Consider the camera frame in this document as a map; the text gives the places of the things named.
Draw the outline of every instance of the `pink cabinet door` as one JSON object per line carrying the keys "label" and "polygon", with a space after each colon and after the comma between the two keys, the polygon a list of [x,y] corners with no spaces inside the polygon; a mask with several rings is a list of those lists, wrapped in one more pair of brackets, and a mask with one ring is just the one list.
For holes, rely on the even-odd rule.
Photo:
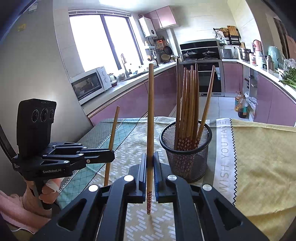
{"label": "pink cabinet door", "polygon": [[142,117],[148,111],[148,93],[145,85],[140,85],[91,117],[92,124],[95,126],[103,119],[114,118],[117,106],[120,106],[119,118]]}
{"label": "pink cabinet door", "polygon": [[257,75],[257,82],[257,105],[254,121],[267,123],[274,84],[260,74]]}
{"label": "pink cabinet door", "polygon": [[280,90],[273,85],[272,101],[268,116],[268,124],[276,124],[282,126],[294,126],[296,121],[296,105],[295,103]]}
{"label": "pink cabinet door", "polygon": [[226,93],[242,91],[243,73],[240,63],[223,63],[224,83]]}
{"label": "pink cabinet door", "polygon": [[156,13],[163,28],[177,24],[170,6],[157,9]]}
{"label": "pink cabinet door", "polygon": [[154,78],[154,114],[169,116],[177,104],[176,67]]}
{"label": "pink cabinet door", "polygon": [[149,13],[145,14],[144,17],[151,19],[151,22],[152,22],[155,30],[162,28],[162,25],[160,23],[160,20],[159,20],[159,17],[157,15],[156,11],[149,12]]}

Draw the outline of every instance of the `oil bottle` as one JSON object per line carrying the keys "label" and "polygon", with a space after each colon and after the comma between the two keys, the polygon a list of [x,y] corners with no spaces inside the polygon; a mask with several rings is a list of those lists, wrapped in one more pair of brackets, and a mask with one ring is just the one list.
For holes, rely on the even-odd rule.
{"label": "oil bottle", "polygon": [[242,95],[242,98],[239,101],[238,109],[239,109],[238,116],[240,118],[246,118],[247,110],[248,110],[248,102],[246,101],[245,95]]}
{"label": "oil bottle", "polygon": [[237,92],[238,94],[236,95],[236,97],[235,97],[235,102],[234,102],[234,110],[236,111],[236,112],[238,112],[239,111],[239,101],[241,100],[241,98],[242,98],[242,92],[240,91],[240,92]]}

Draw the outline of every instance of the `mesh pen holder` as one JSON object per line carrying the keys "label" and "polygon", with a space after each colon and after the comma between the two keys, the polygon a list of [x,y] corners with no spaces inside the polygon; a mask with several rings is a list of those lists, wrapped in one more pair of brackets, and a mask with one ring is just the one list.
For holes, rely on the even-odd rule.
{"label": "mesh pen holder", "polygon": [[208,145],[212,131],[205,124],[198,148],[189,151],[174,150],[176,123],[171,123],[160,134],[160,144],[165,149],[172,173],[184,178],[188,183],[201,179],[207,167]]}

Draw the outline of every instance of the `kitchen counter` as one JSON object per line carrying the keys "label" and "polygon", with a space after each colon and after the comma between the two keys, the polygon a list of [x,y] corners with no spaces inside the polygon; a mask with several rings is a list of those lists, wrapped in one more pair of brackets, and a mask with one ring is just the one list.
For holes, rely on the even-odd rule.
{"label": "kitchen counter", "polygon": [[[163,71],[166,71],[174,66],[176,66],[177,63],[168,63],[168,64],[160,64],[158,68],[154,69],[154,75],[157,75]],[[117,84],[117,86],[112,87],[105,92],[99,94],[98,96],[94,97],[90,101],[84,103],[81,107],[86,115],[89,115],[91,112],[93,112],[95,109],[100,107],[101,105],[105,104],[107,101],[111,100],[112,98],[116,97],[117,95],[123,93],[124,91],[132,88],[133,86],[145,81],[148,79],[148,72],[146,74],[143,74],[139,77],[136,77],[134,79],[121,81]]]}
{"label": "kitchen counter", "polygon": [[222,59],[222,62],[237,62],[249,68],[252,68],[253,70],[257,71],[258,73],[272,80],[276,85],[278,85],[281,89],[283,89],[289,96],[291,96],[296,101],[296,90],[294,90],[288,85],[284,85],[283,83],[281,83],[280,80],[282,80],[282,77],[279,75],[279,73],[275,73],[273,71],[268,72],[267,70],[262,69],[257,65],[253,65],[253,64],[250,64],[250,62],[239,60],[239,59]]}

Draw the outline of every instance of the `wooden chopstick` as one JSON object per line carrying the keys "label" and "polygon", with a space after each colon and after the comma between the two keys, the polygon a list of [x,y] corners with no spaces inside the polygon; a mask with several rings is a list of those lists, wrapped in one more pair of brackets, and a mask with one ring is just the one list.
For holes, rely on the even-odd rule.
{"label": "wooden chopstick", "polygon": [[198,78],[198,65],[195,64],[195,113],[194,113],[194,127],[193,127],[193,138],[192,138],[192,149],[196,148],[196,138],[198,130],[198,115],[199,115],[199,78]]}
{"label": "wooden chopstick", "polygon": [[179,138],[179,129],[180,129],[180,64],[179,58],[177,58],[177,110],[176,110],[176,131],[175,131],[175,143],[174,149],[177,150],[178,138]]}
{"label": "wooden chopstick", "polygon": [[199,127],[198,134],[197,134],[197,146],[198,146],[198,143],[199,143],[200,138],[202,136],[202,131],[205,126],[205,120],[207,118],[207,112],[208,112],[209,106],[210,106],[210,99],[211,99],[211,95],[212,95],[212,88],[213,88],[213,82],[214,82],[214,73],[215,73],[215,65],[213,65],[213,68],[212,68],[210,86],[209,86],[209,90],[207,92],[207,101],[205,103],[205,109],[202,114],[202,121],[200,123],[200,127]]}
{"label": "wooden chopstick", "polygon": [[183,135],[185,104],[186,104],[186,87],[187,87],[187,68],[185,67],[184,76],[183,76],[181,120],[180,120],[180,128],[179,128],[178,147],[177,147],[178,150],[181,149],[181,142],[182,142],[182,135]]}
{"label": "wooden chopstick", "polygon": [[154,73],[149,64],[148,77],[148,121],[147,121],[147,214],[151,213],[153,152],[154,152]]}
{"label": "wooden chopstick", "polygon": [[190,93],[189,93],[189,109],[188,109],[188,120],[187,120],[187,131],[184,150],[191,149],[190,139],[192,139],[192,121],[193,121],[193,110],[194,110],[194,70],[193,65],[190,69]]}
{"label": "wooden chopstick", "polygon": [[188,112],[189,112],[189,102],[190,102],[189,96],[190,96],[190,72],[187,71],[185,113],[184,113],[184,124],[183,124],[182,142],[181,142],[181,149],[180,150],[184,150],[185,141],[186,141],[186,132],[187,132],[187,124],[188,124]]}
{"label": "wooden chopstick", "polygon": [[[108,147],[109,150],[113,150],[113,144],[114,144],[114,138],[115,138],[115,130],[116,130],[116,125],[117,125],[117,119],[118,119],[119,109],[120,109],[120,107],[117,106],[116,112],[115,112],[114,121],[113,121],[113,126],[112,126],[110,141],[109,141],[109,147]],[[104,177],[104,186],[108,186],[110,166],[111,166],[111,163],[110,162],[106,163],[105,177]]]}

